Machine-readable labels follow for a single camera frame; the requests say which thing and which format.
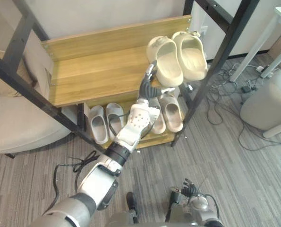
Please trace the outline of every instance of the beige armchair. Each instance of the beige armchair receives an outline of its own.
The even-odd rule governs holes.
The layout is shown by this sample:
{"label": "beige armchair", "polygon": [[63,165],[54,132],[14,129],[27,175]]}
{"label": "beige armchair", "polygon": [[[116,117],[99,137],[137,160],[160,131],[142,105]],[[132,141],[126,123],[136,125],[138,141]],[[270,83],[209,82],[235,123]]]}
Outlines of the beige armchair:
{"label": "beige armchair", "polygon": [[[31,76],[37,82],[35,89],[46,99],[49,97],[49,72],[53,62],[32,32],[24,59]],[[77,107],[62,109],[73,122],[77,122]],[[0,95],[0,153],[17,153],[53,143],[70,133],[66,127],[47,115],[23,96]]]}

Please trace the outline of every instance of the wooden shelf board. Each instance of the wooden shelf board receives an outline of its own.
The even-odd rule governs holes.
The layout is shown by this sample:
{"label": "wooden shelf board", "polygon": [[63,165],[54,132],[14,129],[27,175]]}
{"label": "wooden shelf board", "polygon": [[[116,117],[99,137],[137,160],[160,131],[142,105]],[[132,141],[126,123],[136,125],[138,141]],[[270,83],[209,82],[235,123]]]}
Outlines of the wooden shelf board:
{"label": "wooden shelf board", "polygon": [[104,105],[115,96],[135,98],[149,64],[148,42],[184,31],[190,18],[172,17],[42,42],[54,61],[49,101],[62,107],[83,102]]}
{"label": "wooden shelf board", "polygon": [[[136,98],[148,67],[145,46],[57,61],[49,101],[57,106],[82,102],[104,105],[115,96]],[[160,86],[157,80],[153,86]]]}

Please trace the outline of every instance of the white slipper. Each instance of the white slipper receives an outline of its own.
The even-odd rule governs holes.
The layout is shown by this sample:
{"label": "white slipper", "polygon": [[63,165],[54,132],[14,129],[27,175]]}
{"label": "white slipper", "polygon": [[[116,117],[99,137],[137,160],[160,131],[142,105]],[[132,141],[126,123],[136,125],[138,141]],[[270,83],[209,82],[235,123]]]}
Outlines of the white slipper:
{"label": "white slipper", "polygon": [[157,60],[156,77],[164,87],[176,87],[183,82],[183,74],[177,59],[177,48],[173,40],[166,36],[153,38],[147,48],[149,62]]}
{"label": "white slipper", "polygon": [[178,132],[182,129],[182,117],[179,104],[174,95],[164,94],[160,96],[159,103],[168,129]]}
{"label": "white slipper", "polygon": [[97,144],[104,144],[108,141],[106,122],[103,117],[103,107],[94,106],[89,113],[89,122],[94,140]]}
{"label": "white slipper", "polygon": [[201,40],[188,32],[176,32],[172,40],[177,46],[177,57],[187,81],[202,80],[207,73],[207,63]]}
{"label": "white slipper", "polygon": [[155,134],[162,134],[162,133],[164,133],[166,127],[165,127],[165,122],[164,122],[164,118],[163,118],[163,115],[161,112],[161,107],[158,102],[158,99],[157,98],[150,99],[150,106],[157,107],[158,109],[160,109],[160,114],[152,127],[152,132]]}
{"label": "white slipper", "polygon": [[[110,139],[113,140],[114,137],[119,133],[119,131],[123,128],[123,109],[117,103],[109,103],[106,107],[106,115],[107,115],[107,123]],[[111,129],[109,128],[109,121],[111,120],[111,126],[116,132],[116,135],[113,134]]]}

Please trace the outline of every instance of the white table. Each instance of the white table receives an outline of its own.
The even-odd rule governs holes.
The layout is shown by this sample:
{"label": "white table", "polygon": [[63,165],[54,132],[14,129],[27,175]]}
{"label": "white table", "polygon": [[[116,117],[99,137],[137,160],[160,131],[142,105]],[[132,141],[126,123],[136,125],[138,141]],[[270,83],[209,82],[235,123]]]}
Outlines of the white table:
{"label": "white table", "polygon": [[[249,62],[253,59],[255,54],[259,51],[261,46],[265,43],[267,38],[270,36],[270,34],[273,32],[273,30],[276,28],[277,24],[281,24],[281,7],[276,7],[274,9],[275,15],[273,16],[272,20],[268,24],[268,26],[265,28],[265,30],[262,32],[261,36],[257,40],[257,42],[254,44],[254,46],[250,49],[245,59],[241,62],[235,73],[231,76],[230,81],[235,81],[238,76],[242,73],[242,71],[245,69],[245,67],[249,64]],[[275,69],[277,65],[281,62],[281,54],[268,66],[268,68],[263,71],[261,74],[262,78],[265,78],[272,70]]]}

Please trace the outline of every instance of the white table leg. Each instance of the white table leg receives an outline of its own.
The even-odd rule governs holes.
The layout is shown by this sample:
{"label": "white table leg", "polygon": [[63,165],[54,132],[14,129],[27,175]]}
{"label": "white table leg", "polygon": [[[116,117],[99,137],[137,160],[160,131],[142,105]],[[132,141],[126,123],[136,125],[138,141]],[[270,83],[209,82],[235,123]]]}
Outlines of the white table leg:
{"label": "white table leg", "polygon": [[261,48],[261,46],[264,44],[264,42],[267,40],[270,34],[273,32],[277,24],[278,24],[278,15],[276,14],[273,16],[272,20],[265,28],[265,30],[262,32],[257,42],[250,49],[250,51],[246,55],[245,59],[241,62],[235,73],[231,76],[230,78],[231,82],[235,81],[238,78],[238,76],[242,73],[245,67],[249,64],[249,62],[252,60],[252,58],[255,56],[255,54],[258,52],[258,50]]}
{"label": "white table leg", "polygon": [[267,75],[274,69],[276,68],[277,65],[279,65],[281,62],[281,53],[280,55],[267,67],[267,69],[265,69],[265,71],[263,71],[263,73],[261,74],[262,78],[267,77]]}
{"label": "white table leg", "polygon": [[281,132],[281,124],[265,131],[262,135],[265,137],[265,138],[270,138],[278,133]]}

